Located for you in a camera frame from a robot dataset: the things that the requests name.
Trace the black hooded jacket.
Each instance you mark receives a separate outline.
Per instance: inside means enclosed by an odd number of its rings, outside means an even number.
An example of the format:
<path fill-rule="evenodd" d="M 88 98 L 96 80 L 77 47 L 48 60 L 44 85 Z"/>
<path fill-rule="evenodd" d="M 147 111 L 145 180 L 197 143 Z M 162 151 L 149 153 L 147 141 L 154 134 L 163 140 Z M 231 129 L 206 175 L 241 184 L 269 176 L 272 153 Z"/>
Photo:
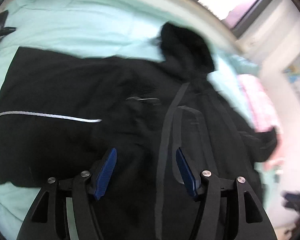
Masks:
<path fill-rule="evenodd" d="M 199 203 L 176 162 L 181 148 L 196 180 L 203 170 L 243 176 L 262 203 L 254 165 L 275 149 L 275 129 L 255 132 L 213 88 L 213 60 L 195 32 L 166 23 L 160 48 L 160 63 L 19 48 L 0 90 L 0 184 L 40 190 L 115 148 L 93 202 L 102 239 L 189 239 Z"/>

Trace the pink folded blanket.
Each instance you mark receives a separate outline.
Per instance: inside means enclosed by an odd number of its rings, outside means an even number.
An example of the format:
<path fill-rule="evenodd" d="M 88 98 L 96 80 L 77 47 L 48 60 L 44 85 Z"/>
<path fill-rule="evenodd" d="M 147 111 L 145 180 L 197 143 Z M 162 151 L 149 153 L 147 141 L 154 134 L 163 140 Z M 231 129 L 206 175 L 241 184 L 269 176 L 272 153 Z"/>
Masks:
<path fill-rule="evenodd" d="M 241 74 L 237 76 L 237 79 L 247 98 L 256 131 L 265 132 L 275 127 L 277 133 L 282 134 L 282 125 L 277 111 L 259 78 L 250 74 Z"/>

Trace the mint green bed quilt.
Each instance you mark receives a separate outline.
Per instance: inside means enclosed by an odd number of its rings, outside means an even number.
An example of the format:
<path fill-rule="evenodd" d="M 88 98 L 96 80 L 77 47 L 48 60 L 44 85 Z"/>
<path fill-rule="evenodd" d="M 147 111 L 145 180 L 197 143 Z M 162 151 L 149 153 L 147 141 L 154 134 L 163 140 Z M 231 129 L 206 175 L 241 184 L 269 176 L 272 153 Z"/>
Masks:
<path fill-rule="evenodd" d="M 16 32 L 0 42 L 0 89 L 19 47 L 57 51 L 76 57 L 133 57 L 162 61 L 159 49 L 161 26 L 172 21 L 194 29 L 179 17 L 137 0 L 14 0 L 8 6 L 6 25 Z M 224 56 L 214 45 L 211 54 L 216 71 L 208 80 L 253 127 L 235 68 L 226 63 L 238 55 Z M 27 209 L 39 189 L 0 185 L 0 232 L 16 239 Z"/>

